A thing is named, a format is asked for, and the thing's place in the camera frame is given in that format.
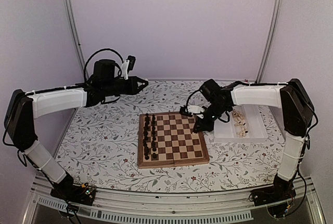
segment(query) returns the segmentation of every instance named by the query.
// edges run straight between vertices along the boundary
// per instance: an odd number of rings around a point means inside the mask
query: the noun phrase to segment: floral tablecloth
[[[268,107],[259,106],[268,139],[264,143],[215,143],[205,133],[210,163],[188,167],[138,169],[139,114],[178,111],[202,82],[150,81],[135,96],[109,105],[80,108],[56,160],[78,183],[144,192],[203,192],[271,183],[285,141]],[[190,104],[205,105],[197,93]]]

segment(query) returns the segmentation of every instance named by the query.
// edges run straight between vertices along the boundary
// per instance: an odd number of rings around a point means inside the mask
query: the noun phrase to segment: metal vent
[[[55,200],[44,196],[38,197],[38,203],[56,210],[66,211],[67,204],[62,200]],[[150,217],[112,213],[104,210],[90,209],[85,214],[78,213],[79,216],[103,220],[118,224],[218,224],[218,223],[238,223],[253,220],[251,211],[242,211],[232,214],[196,216],[196,217]]]

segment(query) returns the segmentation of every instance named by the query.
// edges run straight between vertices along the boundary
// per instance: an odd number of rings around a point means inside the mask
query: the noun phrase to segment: chessboard frame
[[[166,112],[166,113],[151,113],[151,115],[163,116],[163,115],[177,115],[179,112]],[[202,157],[196,158],[187,158],[187,159],[170,159],[170,160],[146,160],[144,158],[144,145],[143,145],[143,138],[144,138],[144,124],[145,124],[145,114],[141,114],[139,116],[139,132],[138,132],[138,167],[139,169],[144,168],[170,168],[170,167],[180,167],[180,166],[191,166],[191,165],[202,165],[209,163],[209,154],[206,146],[206,141],[204,139],[203,133],[199,132],[198,137],[200,141]]]

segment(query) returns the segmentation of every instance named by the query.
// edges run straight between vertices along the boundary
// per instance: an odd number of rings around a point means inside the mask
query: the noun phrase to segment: white box
[[[230,112],[230,122],[224,123],[219,120],[214,125],[214,141],[215,142],[236,142],[236,143],[259,143],[265,142],[268,138],[266,127],[259,113],[258,107],[255,105],[235,106],[235,110],[241,112],[245,117],[245,123],[248,128],[246,137],[237,137],[235,121]]]

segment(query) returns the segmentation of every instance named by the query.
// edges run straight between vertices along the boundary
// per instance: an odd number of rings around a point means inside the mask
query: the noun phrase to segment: wooden chessboard
[[[193,133],[194,117],[186,117],[179,112],[157,113],[156,118],[156,151],[151,149],[151,117],[147,146],[149,159],[144,155],[145,115],[139,117],[138,167],[166,168],[209,163],[209,155],[202,132]]]

